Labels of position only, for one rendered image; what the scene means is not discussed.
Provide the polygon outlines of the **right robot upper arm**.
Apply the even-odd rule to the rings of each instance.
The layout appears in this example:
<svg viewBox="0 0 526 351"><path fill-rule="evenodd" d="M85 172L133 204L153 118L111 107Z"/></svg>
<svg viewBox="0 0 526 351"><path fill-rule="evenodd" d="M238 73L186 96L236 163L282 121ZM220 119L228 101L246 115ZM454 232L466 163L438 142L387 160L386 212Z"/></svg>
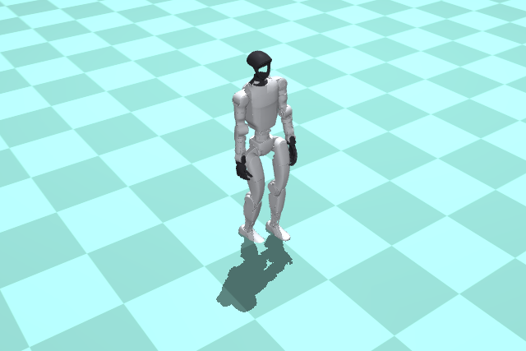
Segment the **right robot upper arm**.
<svg viewBox="0 0 526 351"><path fill-rule="evenodd" d="M246 135L249 132L248 124L245 123L246 106L249 104L249 101L249 90L243 89L233 95L234 118L238 126L239 136Z"/></svg>

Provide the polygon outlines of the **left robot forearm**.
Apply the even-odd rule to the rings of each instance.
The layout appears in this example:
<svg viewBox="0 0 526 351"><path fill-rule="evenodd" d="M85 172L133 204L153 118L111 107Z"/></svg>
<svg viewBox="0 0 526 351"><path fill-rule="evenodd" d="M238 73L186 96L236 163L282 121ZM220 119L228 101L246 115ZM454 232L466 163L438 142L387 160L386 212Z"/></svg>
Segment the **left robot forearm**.
<svg viewBox="0 0 526 351"><path fill-rule="evenodd" d="M294 136L296 140L296 136L294 135L294 130L293 130L292 115L293 113L288 115L286 118L281 118L281 122L283 123L283 128L284 128L285 140L289 143L290 143L289 138L291 136Z"/></svg>

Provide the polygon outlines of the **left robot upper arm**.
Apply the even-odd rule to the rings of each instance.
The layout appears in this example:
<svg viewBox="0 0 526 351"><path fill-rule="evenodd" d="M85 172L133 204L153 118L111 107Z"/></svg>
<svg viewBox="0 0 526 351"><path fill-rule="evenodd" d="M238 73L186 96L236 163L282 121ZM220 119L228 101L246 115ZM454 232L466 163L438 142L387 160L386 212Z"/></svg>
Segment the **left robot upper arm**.
<svg viewBox="0 0 526 351"><path fill-rule="evenodd" d="M291 107L287 104L287 81L281 76L272 76L279 84L279 110L278 115L281 118L286 118L288 115L292 114Z"/></svg>

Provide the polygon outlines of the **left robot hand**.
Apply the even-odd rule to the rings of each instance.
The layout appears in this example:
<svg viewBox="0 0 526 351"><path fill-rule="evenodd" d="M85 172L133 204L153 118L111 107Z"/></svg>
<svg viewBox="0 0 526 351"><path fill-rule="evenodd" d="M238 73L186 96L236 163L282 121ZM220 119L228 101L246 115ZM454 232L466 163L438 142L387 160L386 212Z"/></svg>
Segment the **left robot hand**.
<svg viewBox="0 0 526 351"><path fill-rule="evenodd" d="M289 165L293 166L296 163L297 157L298 157L297 149L296 149L296 146L295 146L296 141L295 141L295 137L294 136L291 136L289 138L289 140L290 140L290 143L287 142L287 144L289 145L289 156L290 156L290 163L291 163Z"/></svg>

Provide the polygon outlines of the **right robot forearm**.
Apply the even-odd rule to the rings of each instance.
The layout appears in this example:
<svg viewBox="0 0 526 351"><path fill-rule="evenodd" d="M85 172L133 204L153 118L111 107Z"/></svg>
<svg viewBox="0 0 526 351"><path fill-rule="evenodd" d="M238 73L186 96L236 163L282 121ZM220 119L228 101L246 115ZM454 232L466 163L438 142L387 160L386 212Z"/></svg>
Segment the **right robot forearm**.
<svg viewBox="0 0 526 351"><path fill-rule="evenodd" d="M238 126L236 125L234 129L235 160L241 163L242 162L241 158L246 153L246 148L245 148L246 136L245 135L239 136L238 134L239 134Z"/></svg>

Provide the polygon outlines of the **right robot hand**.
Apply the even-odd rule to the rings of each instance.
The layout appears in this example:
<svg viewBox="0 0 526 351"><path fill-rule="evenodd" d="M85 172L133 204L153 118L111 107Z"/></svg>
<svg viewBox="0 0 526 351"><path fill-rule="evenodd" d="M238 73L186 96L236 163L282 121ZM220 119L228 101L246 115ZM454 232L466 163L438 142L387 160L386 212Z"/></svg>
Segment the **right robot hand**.
<svg viewBox="0 0 526 351"><path fill-rule="evenodd" d="M236 161L236 164L237 164L237 166L236 166L237 175L240 178L243 178L245 180L251 180L250 178L247 177L247 175L248 175L249 177L252 178L252 175L249 174L249 172L247 171L247 168L245 166L245 163L246 163L246 156L245 155L242 156L241 161L242 161L241 163Z"/></svg>

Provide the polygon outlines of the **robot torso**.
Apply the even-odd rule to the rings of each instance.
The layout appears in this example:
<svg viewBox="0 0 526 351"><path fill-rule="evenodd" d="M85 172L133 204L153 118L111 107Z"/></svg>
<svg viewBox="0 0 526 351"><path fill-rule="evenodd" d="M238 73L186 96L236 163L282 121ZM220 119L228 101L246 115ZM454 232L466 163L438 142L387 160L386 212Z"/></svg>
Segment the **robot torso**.
<svg viewBox="0 0 526 351"><path fill-rule="evenodd" d="M266 80L268 83L264 86L253 85L260 83L254 81L252 84L247 82L242 88L250 91L245 120L248 126L255 130L255 135L250 137L249 147L256 147L259 157L274 149L275 139L270 134L270 128L275 125L279 106L279 84L270 75L264 79Z"/></svg>

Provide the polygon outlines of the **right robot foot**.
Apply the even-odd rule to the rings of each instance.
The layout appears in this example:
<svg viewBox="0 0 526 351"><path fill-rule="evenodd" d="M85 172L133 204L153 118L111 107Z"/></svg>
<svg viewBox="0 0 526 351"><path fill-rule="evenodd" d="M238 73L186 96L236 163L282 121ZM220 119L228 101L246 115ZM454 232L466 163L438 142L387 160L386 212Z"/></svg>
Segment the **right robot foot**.
<svg viewBox="0 0 526 351"><path fill-rule="evenodd" d="M248 231L249 231L249 228L248 228ZM238 232L253 242L261 243L265 241L265 239L262 236L260 236L254 229L253 230L250 229L250 233L245 231L245 224L239 227Z"/></svg>

